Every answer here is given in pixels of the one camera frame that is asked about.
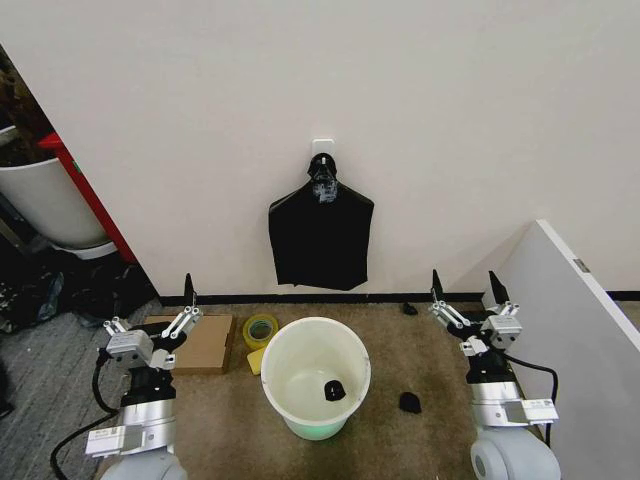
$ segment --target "black object in bucket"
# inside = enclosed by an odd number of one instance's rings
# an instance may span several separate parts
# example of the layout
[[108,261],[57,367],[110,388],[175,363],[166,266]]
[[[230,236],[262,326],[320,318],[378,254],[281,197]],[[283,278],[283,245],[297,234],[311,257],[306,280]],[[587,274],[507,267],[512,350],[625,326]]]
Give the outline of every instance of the black object in bucket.
[[324,384],[324,398],[329,402],[342,400],[345,395],[344,387],[339,380],[331,380]]
[[422,407],[420,406],[420,399],[417,395],[411,392],[403,392],[400,395],[400,410],[410,413],[422,413]]

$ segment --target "brown carpet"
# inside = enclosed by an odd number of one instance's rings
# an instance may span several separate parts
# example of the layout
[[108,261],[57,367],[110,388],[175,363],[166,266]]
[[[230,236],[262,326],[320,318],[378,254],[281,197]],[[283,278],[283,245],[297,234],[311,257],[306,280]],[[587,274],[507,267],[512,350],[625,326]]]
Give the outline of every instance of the brown carpet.
[[[475,478],[467,362],[458,342],[427,315],[427,304],[416,306],[420,314],[414,317],[396,304],[205,307],[205,313],[230,313],[238,322],[227,374],[174,380],[176,453],[189,478]],[[267,401],[260,378],[250,372],[241,331],[259,312],[275,315],[281,325],[306,316],[334,318],[364,342],[372,365],[369,393],[335,437],[296,437]],[[403,391],[420,397],[422,414],[399,410]]]

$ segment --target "yellow sponge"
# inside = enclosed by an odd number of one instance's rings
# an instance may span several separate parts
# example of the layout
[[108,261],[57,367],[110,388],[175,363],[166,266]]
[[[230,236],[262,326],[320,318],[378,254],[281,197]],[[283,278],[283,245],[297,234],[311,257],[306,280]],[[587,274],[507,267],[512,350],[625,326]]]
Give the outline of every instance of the yellow sponge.
[[251,367],[251,371],[254,375],[260,375],[260,366],[262,365],[262,356],[264,355],[264,351],[267,347],[262,347],[255,352],[251,352],[247,355],[247,360],[249,361],[249,366]]

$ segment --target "bucket rim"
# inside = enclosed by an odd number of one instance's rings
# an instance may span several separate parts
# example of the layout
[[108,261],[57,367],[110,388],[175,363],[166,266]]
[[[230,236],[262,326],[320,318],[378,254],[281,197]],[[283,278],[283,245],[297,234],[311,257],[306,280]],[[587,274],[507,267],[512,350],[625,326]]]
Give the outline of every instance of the bucket rim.
[[[282,336],[283,332],[286,333],[287,330],[291,328],[299,327],[304,323],[330,323],[342,328],[348,335],[350,335],[355,340],[365,360],[365,380],[364,380],[364,385],[358,394],[358,399],[353,403],[353,405],[348,410],[341,413],[340,415],[329,418],[327,420],[306,420],[287,412],[284,408],[280,406],[280,404],[273,397],[269,384],[264,378],[264,375],[265,375],[264,366],[266,365],[267,359],[269,358],[269,353],[271,351],[272,345],[276,343],[278,337]],[[326,427],[328,425],[333,425],[335,423],[346,421],[347,418],[353,415],[353,413],[360,407],[360,405],[364,401],[367,395],[367,392],[369,391],[369,384],[371,383],[371,361],[369,360],[369,353],[367,352],[367,349],[364,346],[364,343],[362,343],[362,340],[360,340],[360,337],[358,337],[358,335],[349,327],[347,327],[344,323],[341,323],[337,320],[334,320],[332,318],[327,318],[327,317],[304,317],[298,320],[294,320],[293,322],[281,328],[278,331],[278,333],[276,333],[274,337],[271,339],[271,341],[269,342],[269,345],[267,345],[267,348],[264,351],[264,355],[262,357],[262,365],[260,370],[261,370],[260,380],[262,382],[262,389],[264,390],[264,393],[267,396],[269,403],[276,410],[276,412],[278,412],[278,414],[280,414],[282,417],[286,418],[291,422],[304,425],[304,426],[309,426],[309,427]]]

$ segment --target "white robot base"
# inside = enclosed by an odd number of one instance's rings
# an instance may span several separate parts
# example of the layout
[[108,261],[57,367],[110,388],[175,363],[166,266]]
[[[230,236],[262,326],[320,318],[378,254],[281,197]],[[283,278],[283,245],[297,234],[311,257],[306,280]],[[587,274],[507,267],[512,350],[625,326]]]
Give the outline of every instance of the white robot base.
[[479,429],[471,464],[480,480],[560,480],[553,452],[526,428]]

